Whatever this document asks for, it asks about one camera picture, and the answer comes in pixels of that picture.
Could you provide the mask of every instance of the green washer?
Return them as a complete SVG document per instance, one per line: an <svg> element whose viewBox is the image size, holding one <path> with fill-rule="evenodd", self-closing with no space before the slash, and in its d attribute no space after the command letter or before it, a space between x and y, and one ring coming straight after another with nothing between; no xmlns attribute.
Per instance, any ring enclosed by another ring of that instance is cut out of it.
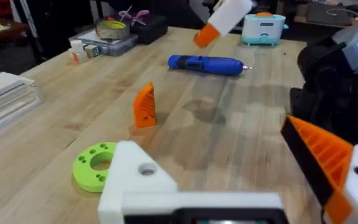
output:
<svg viewBox="0 0 358 224"><path fill-rule="evenodd" d="M88 147L75 159L73 175L77 184L89 192L102 192L109 169L94 169L98 164L111 162L116 149L115 142L102 142Z"/></svg>

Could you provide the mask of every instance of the butcher block table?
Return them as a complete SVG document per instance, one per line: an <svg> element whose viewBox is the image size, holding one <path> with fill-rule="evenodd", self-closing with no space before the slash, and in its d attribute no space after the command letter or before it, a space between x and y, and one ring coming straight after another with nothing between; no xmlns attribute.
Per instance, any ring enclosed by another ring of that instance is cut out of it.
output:
<svg viewBox="0 0 358 224"><path fill-rule="evenodd" d="M278 192L290 223L319 223L319 206L280 135L303 42L274 48L230 34L205 49L196 30L169 28L120 57L75 65L65 52L22 74L45 103L0 130L0 223L98 223L100 194L80 189L72 163L88 146L131 139L181 190ZM240 78L169 70L172 54L234 57ZM157 126L134 128L132 103L154 85Z"/></svg>

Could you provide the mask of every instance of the blue electric screwdriver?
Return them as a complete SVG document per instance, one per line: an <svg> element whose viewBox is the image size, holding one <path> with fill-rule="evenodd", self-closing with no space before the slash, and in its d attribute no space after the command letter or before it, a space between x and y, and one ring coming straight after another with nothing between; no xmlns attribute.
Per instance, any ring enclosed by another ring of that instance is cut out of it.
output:
<svg viewBox="0 0 358 224"><path fill-rule="evenodd" d="M168 59L170 68L196 70L225 76L238 76L251 67L234 58L172 55Z"/></svg>

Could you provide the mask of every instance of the orange 3d printed part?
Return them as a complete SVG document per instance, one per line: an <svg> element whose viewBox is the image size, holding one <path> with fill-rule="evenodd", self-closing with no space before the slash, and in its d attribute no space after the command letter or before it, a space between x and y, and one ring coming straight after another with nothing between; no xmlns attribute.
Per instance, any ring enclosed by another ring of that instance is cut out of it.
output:
<svg viewBox="0 0 358 224"><path fill-rule="evenodd" d="M134 115L137 128L146 128L157 124L152 83L144 86L137 95L134 102Z"/></svg>
<svg viewBox="0 0 358 224"><path fill-rule="evenodd" d="M344 195L344 184L353 145L292 116L287 116L282 135L330 223L348 223L353 208Z"/></svg>

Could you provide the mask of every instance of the light blue toaster model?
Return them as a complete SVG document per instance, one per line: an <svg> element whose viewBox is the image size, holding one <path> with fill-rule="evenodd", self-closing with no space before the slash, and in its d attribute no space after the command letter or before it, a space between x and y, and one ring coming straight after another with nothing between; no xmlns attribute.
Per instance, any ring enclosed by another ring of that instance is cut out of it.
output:
<svg viewBox="0 0 358 224"><path fill-rule="evenodd" d="M247 45L278 44L283 29L288 29L284 24L285 16L273 15L268 12L249 14L245 16L242 28L241 40Z"/></svg>

